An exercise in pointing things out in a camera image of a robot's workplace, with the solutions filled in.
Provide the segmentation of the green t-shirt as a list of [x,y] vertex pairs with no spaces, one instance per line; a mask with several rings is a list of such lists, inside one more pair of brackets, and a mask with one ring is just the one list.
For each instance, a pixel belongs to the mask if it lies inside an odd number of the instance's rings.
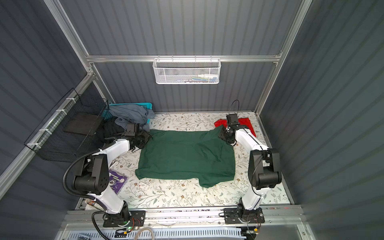
[[198,179],[203,188],[232,181],[236,173],[234,148],[219,138],[221,128],[210,131],[151,130],[141,150],[138,179]]

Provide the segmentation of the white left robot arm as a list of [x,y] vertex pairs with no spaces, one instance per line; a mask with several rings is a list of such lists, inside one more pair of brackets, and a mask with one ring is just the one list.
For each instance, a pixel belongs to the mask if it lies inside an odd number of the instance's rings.
[[110,186],[109,168],[120,155],[143,149],[151,138],[149,131],[135,123],[121,127],[113,121],[107,121],[98,128],[96,135],[104,145],[70,166],[75,172],[72,187],[68,191],[99,205],[105,228],[127,227],[131,230],[142,227],[146,212],[131,212],[128,203],[117,196]]

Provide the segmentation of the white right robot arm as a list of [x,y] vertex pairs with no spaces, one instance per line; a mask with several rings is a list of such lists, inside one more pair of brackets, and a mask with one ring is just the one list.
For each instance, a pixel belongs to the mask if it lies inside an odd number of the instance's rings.
[[227,225],[257,224],[265,222],[260,208],[263,196],[282,182],[280,154],[277,149],[262,144],[251,130],[239,122],[238,115],[228,114],[227,126],[219,138],[227,144],[239,144],[250,154],[248,166],[249,188],[236,208],[225,208],[223,218]]

